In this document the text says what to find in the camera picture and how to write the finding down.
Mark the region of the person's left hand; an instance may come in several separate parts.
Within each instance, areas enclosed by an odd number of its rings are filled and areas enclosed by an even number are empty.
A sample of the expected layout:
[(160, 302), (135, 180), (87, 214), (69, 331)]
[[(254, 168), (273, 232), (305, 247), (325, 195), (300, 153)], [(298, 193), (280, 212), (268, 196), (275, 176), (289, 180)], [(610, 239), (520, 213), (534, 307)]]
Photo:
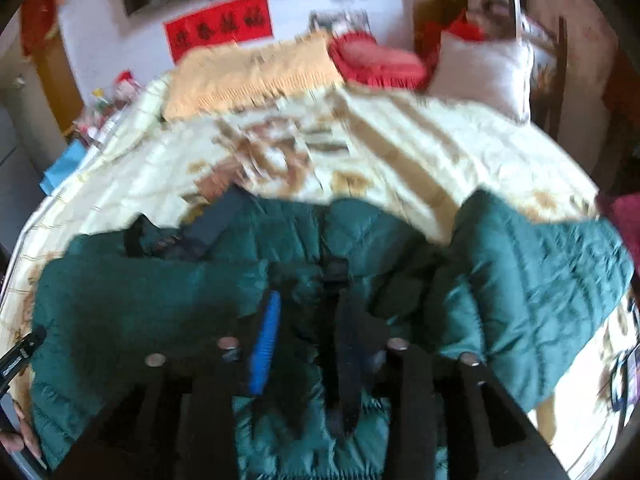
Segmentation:
[(29, 452), (37, 458), (42, 457), (39, 440), (29, 425), (28, 417), (17, 401), (13, 401), (14, 411), (20, 422), (20, 429), (17, 432), (2, 432), (0, 441), (6, 452), (21, 452), (24, 448), (28, 448)]

